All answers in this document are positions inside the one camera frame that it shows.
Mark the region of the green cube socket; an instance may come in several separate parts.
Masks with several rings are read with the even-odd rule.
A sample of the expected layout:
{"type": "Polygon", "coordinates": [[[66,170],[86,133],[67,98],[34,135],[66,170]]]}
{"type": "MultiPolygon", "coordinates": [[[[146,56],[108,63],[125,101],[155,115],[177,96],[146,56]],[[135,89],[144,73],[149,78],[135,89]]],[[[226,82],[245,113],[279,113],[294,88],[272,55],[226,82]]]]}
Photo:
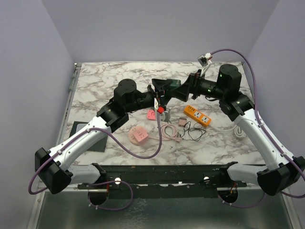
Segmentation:
{"type": "Polygon", "coordinates": [[[174,90],[174,89],[176,89],[176,88],[178,88],[180,86],[181,86],[181,80],[174,80],[173,79],[171,81],[171,83],[169,84],[169,86],[167,87],[167,90],[172,91],[172,90],[174,90]]]}

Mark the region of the orange power strip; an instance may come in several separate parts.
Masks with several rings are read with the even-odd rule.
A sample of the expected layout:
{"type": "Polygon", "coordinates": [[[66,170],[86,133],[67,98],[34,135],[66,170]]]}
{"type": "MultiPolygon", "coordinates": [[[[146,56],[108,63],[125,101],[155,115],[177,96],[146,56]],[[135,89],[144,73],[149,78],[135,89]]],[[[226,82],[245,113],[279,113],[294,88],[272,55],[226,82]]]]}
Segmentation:
{"type": "Polygon", "coordinates": [[[208,127],[211,122],[210,117],[198,111],[196,108],[192,107],[191,105],[187,105],[183,113],[187,115],[189,118],[193,119],[194,121],[200,123],[203,127],[208,127]]]}

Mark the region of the pink round power hub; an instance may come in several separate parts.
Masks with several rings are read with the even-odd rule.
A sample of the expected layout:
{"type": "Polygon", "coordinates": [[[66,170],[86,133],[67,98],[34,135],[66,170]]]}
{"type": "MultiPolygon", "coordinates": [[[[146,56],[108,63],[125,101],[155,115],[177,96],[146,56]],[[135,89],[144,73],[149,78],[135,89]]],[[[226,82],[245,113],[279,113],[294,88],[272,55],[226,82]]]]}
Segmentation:
{"type": "Polygon", "coordinates": [[[141,146],[149,140],[146,129],[142,126],[135,126],[128,132],[129,141],[136,146],[141,146]]]}

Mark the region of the pink cube socket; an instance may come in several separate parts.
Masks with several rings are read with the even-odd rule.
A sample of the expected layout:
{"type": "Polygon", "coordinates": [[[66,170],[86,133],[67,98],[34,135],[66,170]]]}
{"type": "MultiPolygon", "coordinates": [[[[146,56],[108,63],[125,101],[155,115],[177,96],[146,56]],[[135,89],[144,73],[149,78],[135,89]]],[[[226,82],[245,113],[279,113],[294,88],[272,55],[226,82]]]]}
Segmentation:
{"type": "Polygon", "coordinates": [[[135,131],[133,137],[138,144],[143,144],[149,139],[148,133],[145,130],[135,131]]]}

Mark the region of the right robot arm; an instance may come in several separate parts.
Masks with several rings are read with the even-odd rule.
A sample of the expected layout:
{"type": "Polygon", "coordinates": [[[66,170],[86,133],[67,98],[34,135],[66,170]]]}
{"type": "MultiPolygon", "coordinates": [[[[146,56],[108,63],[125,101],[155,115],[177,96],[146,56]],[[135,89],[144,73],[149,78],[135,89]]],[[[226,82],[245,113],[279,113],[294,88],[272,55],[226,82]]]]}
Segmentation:
{"type": "Polygon", "coordinates": [[[221,110],[240,127],[262,156],[265,166],[235,163],[219,174],[220,183],[229,187],[235,181],[257,184],[266,194],[274,196],[294,184],[305,169],[305,159],[295,157],[271,133],[252,100],[240,91],[242,75],[232,64],[219,68],[215,82],[206,80],[201,71],[189,74],[187,80],[168,92],[171,98],[187,102],[189,95],[200,95],[219,101],[221,110]]]}

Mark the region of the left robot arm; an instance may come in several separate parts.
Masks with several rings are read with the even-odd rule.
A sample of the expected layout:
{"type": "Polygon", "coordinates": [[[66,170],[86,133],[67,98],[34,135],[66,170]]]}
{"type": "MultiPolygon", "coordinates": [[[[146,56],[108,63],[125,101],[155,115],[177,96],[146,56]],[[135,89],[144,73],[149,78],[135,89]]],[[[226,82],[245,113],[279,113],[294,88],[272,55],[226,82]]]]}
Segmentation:
{"type": "Polygon", "coordinates": [[[105,176],[98,165],[89,165],[85,169],[72,169],[71,166],[82,153],[106,136],[136,158],[155,157],[161,150],[160,146],[151,156],[140,156],[128,150],[113,133],[129,121],[129,113],[154,105],[157,106],[156,118],[159,121],[171,99],[168,90],[171,83],[171,80],[152,79],[152,84],[142,93],[134,80],[121,80],[113,91],[113,98],[85,127],[50,150],[40,148],[36,151],[34,177],[39,177],[52,194],[60,193],[70,184],[89,183],[94,188],[101,188],[105,184],[105,176]]]}

